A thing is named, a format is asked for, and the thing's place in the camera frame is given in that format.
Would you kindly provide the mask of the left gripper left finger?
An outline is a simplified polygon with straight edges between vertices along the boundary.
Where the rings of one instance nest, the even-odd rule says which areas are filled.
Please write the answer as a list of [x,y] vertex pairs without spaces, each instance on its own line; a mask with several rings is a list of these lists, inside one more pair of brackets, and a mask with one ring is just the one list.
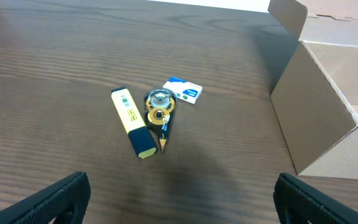
[[91,196],[88,176],[75,172],[0,211],[0,224],[81,224]]

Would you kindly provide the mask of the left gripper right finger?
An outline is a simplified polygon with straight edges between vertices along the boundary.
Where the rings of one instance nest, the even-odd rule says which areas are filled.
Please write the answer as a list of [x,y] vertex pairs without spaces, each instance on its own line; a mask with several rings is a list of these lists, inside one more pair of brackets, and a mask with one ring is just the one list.
[[278,176],[273,201],[280,223],[358,224],[357,211],[288,173]]

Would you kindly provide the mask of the yellow blue highlighter marker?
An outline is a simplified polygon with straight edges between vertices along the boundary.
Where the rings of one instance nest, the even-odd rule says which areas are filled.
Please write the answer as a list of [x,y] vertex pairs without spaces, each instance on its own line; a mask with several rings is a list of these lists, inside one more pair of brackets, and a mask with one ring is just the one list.
[[146,127],[129,90],[125,87],[113,89],[111,99],[136,156],[140,159],[145,159],[154,155],[157,152],[157,145]]

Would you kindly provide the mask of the cardboard box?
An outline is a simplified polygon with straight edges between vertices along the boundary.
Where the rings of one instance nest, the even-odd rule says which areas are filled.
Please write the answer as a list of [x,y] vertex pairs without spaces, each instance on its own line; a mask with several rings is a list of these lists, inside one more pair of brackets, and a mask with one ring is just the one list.
[[358,0],[272,0],[298,40],[271,100],[298,175],[358,179]]

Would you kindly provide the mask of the black correction tape dispenser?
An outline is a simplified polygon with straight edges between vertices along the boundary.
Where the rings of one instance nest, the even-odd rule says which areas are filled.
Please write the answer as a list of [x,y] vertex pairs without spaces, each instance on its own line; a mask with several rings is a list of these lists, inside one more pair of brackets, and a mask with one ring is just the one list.
[[176,107],[176,95],[167,88],[148,91],[144,97],[145,123],[156,135],[161,153],[165,152],[170,138]]

